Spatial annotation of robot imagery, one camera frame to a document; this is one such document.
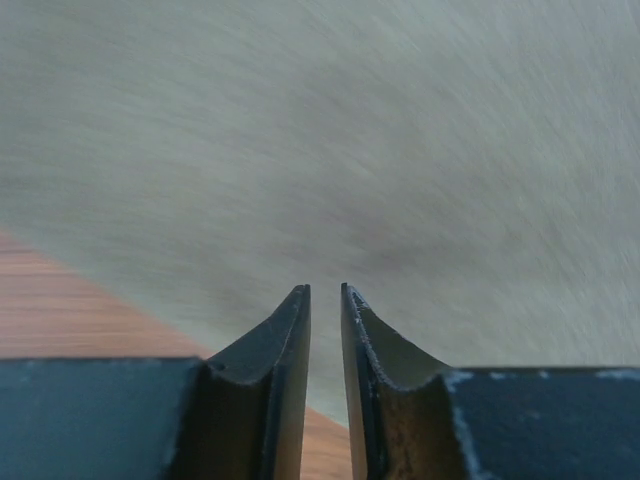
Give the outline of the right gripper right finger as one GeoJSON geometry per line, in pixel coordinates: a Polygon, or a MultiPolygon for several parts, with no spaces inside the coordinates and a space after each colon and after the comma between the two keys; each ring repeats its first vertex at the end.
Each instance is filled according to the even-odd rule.
{"type": "Polygon", "coordinates": [[[356,479],[466,479],[443,375],[447,365],[341,286],[341,341],[356,479]]]}

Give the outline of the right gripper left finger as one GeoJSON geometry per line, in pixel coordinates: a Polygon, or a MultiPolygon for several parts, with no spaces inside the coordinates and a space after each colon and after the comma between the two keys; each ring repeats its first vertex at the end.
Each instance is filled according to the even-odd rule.
{"type": "Polygon", "coordinates": [[[297,479],[306,408],[311,289],[207,359],[183,421],[175,479],[297,479]]]}

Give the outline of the brown cloth napkin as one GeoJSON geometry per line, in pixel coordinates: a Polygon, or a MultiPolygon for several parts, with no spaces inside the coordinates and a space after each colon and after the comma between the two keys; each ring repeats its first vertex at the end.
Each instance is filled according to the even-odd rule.
{"type": "Polygon", "coordinates": [[[639,361],[635,1],[5,1],[1,223],[218,349],[312,287],[449,364],[639,361]]]}

